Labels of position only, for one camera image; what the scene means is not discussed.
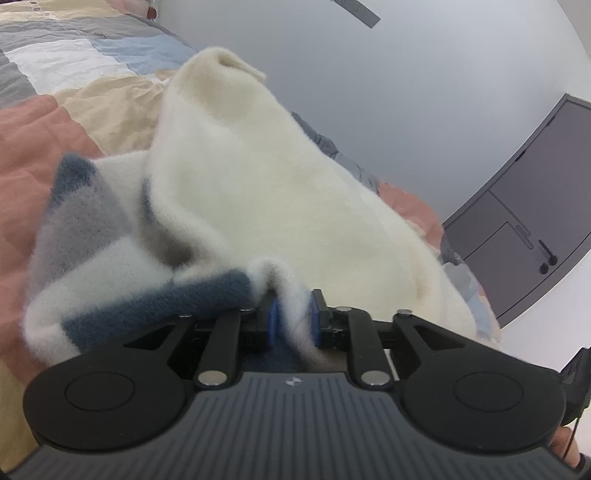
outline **ribbed black surface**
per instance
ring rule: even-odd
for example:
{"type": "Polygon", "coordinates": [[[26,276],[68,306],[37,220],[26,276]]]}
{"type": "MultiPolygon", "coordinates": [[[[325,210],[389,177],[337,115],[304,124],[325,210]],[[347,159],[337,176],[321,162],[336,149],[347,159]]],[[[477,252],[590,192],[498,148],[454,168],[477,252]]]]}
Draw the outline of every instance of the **ribbed black surface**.
{"type": "Polygon", "coordinates": [[[545,449],[500,458],[448,450],[384,393],[343,374],[245,374],[198,395],[183,419],[134,449],[80,455],[44,446],[14,480],[570,480],[545,449]]]}

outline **cabinet door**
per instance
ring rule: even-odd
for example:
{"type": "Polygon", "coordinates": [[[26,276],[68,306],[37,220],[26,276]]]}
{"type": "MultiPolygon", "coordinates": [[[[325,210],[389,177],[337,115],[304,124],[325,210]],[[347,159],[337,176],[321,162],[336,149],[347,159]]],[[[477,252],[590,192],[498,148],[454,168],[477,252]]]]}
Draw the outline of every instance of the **cabinet door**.
{"type": "Polygon", "coordinates": [[[530,233],[490,192],[485,192],[468,210],[446,228],[449,244],[464,259],[486,242],[502,225],[511,224],[529,249],[530,233]]]}
{"type": "Polygon", "coordinates": [[[591,111],[566,102],[491,192],[560,265],[591,231],[591,111]]]}
{"type": "Polygon", "coordinates": [[[497,317],[546,278],[540,273],[540,259],[508,222],[465,260],[484,288],[497,317]]]}

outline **gray cabinet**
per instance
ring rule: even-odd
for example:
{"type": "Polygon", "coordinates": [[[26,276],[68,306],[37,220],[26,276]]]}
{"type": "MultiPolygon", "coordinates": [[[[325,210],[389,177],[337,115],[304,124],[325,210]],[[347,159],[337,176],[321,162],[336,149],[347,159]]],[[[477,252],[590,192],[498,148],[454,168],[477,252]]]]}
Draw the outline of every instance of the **gray cabinet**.
{"type": "Polygon", "coordinates": [[[591,105],[565,96],[501,171],[444,225],[502,326],[591,246],[591,105]]]}

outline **bed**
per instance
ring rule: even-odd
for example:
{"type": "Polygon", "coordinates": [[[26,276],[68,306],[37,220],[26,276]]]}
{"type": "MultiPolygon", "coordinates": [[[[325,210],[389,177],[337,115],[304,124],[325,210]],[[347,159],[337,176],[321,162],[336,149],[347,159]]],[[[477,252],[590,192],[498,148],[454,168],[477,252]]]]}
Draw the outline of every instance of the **bed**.
{"type": "MultiPolygon", "coordinates": [[[[194,50],[146,19],[144,0],[25,0],[0,5],[0,468],[35,448],[25,386],[45,366],[21,340],[27,267],[57,165],[147,149],[168,79],[194,50]]],[[[478,333],[499,327],[486,296],[420,199],[379,181],[293,114],[318,148],[396,210],[429,244],[478,333]]]]}

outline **person's hand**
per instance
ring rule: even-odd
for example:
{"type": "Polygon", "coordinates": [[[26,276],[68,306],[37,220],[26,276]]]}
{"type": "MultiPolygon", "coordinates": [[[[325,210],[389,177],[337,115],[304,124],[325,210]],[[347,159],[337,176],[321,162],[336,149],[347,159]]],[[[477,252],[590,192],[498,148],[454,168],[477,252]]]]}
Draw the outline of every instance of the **person's hand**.
{"type": "MultiPolygon", "coordinates": [[[[566,451],[566,447],[569,444],[570,436],[573,434],[573,431],[568,427],[559,427],[554,434],[554,438],[550,443],[550,449],[552,452],[562,458],[566,451]]],[[[565,463],[575,468],[581,460],[581,454],[579,452],[579,447],[577,445],[577,440],[573,440],[572,445],[570,446],[569,452],[566,454],[564,458],[565,463]]]]}

